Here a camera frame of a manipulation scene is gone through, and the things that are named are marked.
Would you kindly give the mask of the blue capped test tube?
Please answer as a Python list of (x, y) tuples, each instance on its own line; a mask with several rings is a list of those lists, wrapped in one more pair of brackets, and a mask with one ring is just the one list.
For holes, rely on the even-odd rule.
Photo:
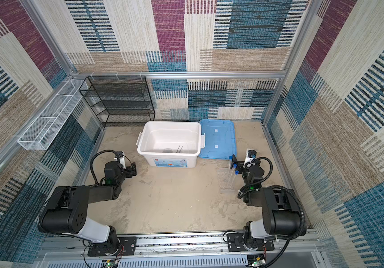
[(229, 181), (228, 181), (228, 186), (233, 189), (233, 183), (234, 183), (234, 179), (235, 179), (235, 176), (236, 176), (236, 170), (237, 168), (237, 164), (232, 164), (231, 168), (230, 168), (230, 177), (229, 177)]
[(238, 170), (234, 170), (233, 173), (232, 173), (232, 176), (231, 176), (231, 185), (230, 187), (232, 189), (235, 188), (235, 181), (236, 181), (236, 178), (238, 177), (238, 174), (239, 174), (239, 171)]
[(229, 165), (228, 165), (228, 169), (227, 169), (227, 182), (229, 184), (232, 184), (233, 173), (234, 173), (233, 156), (230, 156), (229, 157)]

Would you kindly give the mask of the small white ceramic dish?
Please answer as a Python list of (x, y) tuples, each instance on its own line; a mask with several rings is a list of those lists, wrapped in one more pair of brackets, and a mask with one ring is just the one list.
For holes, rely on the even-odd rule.
[(162, 152), (163, 152), (163, 153), (167, 153), (167, 154), (175, 154), (175, 153), (176, 153), (176, 150), (167, 148), (167, 149), (163, 149)]

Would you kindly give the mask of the white plastic storage bin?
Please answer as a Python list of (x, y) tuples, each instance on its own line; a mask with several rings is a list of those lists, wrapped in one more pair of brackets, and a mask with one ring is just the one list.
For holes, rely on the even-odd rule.
[[(181, 153), (167, 154), (163, 149)], [(149, 121), (139, 133), (137, 152), (153, 167), (194, 168), (201, 149), (205, 146), (205, 135), (197, 122)]]

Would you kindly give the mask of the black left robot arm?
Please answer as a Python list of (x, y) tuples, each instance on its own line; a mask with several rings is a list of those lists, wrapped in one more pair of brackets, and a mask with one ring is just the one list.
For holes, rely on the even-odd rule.
[[(97, 179), (93, 163), (105, 153), (115, 159), (104, 166), (104, 177)], [(135, 162), (121, 151), (103, 150), (89, 161), (93, 185), (58, 186), (46, 201), (38, 217), (38, 229), (42, 233), (72, 236), (89, 242), (90, 254), (112, 256), (120, 253), (122, 245), (113, 226), (101, 224), (88, 216), (92, 203), (116, 200), (127, 178), (137, 175)]]

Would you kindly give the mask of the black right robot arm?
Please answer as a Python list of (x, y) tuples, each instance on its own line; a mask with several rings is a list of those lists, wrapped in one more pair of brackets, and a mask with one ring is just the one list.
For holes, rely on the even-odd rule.
[(260, 207), (262, 218), (246, 223), (241, 237), (227, 235), (229, 242), (246, 251), (263, 250), (273, 240), (294, 240), (307, 232), (306, 214), (292, 189), (281, 185), (263, 186), (272, 175), (274, 165), (268, 157), (258, 157), (256, 151), (247, 153), (244, 161), (230, 157), (230, 169), (242, 175), (244, 186), (237, 198), (249, 207)]

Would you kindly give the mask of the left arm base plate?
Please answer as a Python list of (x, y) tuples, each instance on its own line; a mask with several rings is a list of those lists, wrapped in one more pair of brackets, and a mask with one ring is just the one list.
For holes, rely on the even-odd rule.
[(137, 237), (118, 237), (113, 242), (92, 243), (88, 257), (132, 256), (135, 254)]

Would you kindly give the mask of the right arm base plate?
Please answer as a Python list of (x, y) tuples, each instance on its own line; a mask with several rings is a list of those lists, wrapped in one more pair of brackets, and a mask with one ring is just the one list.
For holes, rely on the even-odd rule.
[(222, 239), (227, 244), (229, 252), (275, 250), (273, 242), (264, 241), (262, 239), (253, 239), (247, 237), (243, 233), (227, 232), (222, 236)]

